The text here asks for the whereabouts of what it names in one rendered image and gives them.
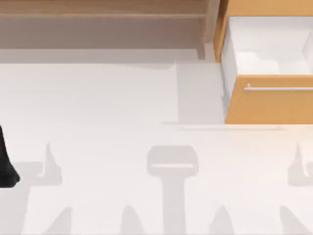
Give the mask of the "wooden open shelf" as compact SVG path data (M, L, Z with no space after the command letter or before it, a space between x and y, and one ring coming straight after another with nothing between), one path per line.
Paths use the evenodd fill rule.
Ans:
M220 0L0 0L0 48L190 49L201 59Z

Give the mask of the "pale wooden drawer front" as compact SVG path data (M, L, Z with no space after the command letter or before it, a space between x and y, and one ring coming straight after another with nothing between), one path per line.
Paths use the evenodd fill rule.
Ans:
M313 87L313 75L237 75L226 124L313 124L313 91L244 91L253 87Z

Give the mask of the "pulled-out white drawer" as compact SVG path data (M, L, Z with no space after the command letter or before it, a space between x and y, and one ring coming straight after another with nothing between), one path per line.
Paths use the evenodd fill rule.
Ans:
M231 16L221 51L223 106L237 75L313 75L313 16Z

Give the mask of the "wooden cupboard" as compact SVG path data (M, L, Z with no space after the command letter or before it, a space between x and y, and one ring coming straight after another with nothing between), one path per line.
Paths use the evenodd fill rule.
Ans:
M215 62L221 61L230 16L313 16L313 0L220 0L213 38Z

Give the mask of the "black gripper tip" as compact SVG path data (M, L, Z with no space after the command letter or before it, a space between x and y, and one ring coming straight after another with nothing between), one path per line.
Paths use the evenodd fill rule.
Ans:
M3 130L0 126L0 188L13 188L19 181L20 176L8 157Z

